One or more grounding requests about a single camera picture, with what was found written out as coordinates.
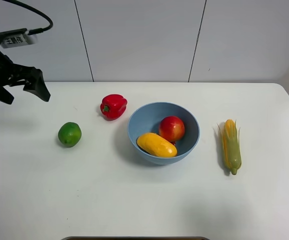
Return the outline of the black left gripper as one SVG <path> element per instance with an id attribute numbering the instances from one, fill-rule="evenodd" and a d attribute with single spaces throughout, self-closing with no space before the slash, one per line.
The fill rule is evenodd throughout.
<path id="1" fill-rule="evenodd" d="M 4 34 L 0 33 L 0 45 Z M 14 96 L 4 86 L 24 85 L 23 90 L 31 93 L 44 102 L 50 100 L 51 94 L 48 91 L 43 72 L 35 67 L 28 67 L 13 63 L 13 61 L 0 51 L 0 102 L 11 105 Z"/>

